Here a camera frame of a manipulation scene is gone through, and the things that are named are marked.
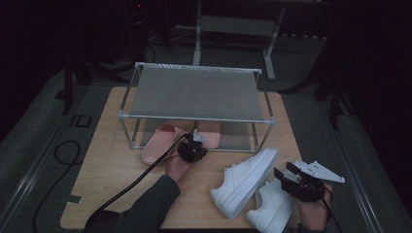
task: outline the wooden tabletop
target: wooden tabletop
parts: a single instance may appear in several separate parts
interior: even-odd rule
[[[79,204],[67,203],[60,220],[63,228],[84,228],[88,217],[97,208],[133,183],[149,167],[141,161],[141,150],[130,148],[118,120],[125,90],[126,87],[114,87],[110,93],[71,193],[81,197],[82,201]],[[286,162],[301,157],[281,96],[277,93],[268,95],[276,124],[263,147],[274,147],[278,150],[275,167],[282,171],[286,168]],[[263,93],[259,94],[259,98],[263,103]],[[131,121],[127,128],[132,130],[132,124]],[[267,126],[257,125],[257,136],[260,139],[265,127]],[[255,197],[235,219],[228,219],[214,205],[209,194],[210,189],[222,185],[224,168],[253,155],[248,152],[209,151],[179,184],[182,194],[173,204],[162,228],[253,228],[246,220],[245,214],[248,210],[257,208]],[[147,177],[107,210],[127,210],[163,174],[164,165],[154,168]],[[297,226],[298,221],[297,210],[294,210],[288,225]]]

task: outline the white shoe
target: white shoe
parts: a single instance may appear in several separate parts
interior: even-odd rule
[[[292,197],[282,189],[281,182],[275,178],[270,183],[266,183],[257,190],[256,198],[257,210],[248,211],[246,219],[259,232],[282,233],[291,216],[294,202]]]
[[[210,195],[226,217],[235,218],[264,184],[272,172],[276,153],[276,149],[265,148],[257,155],[224,169],[222,186],[212,189]]]

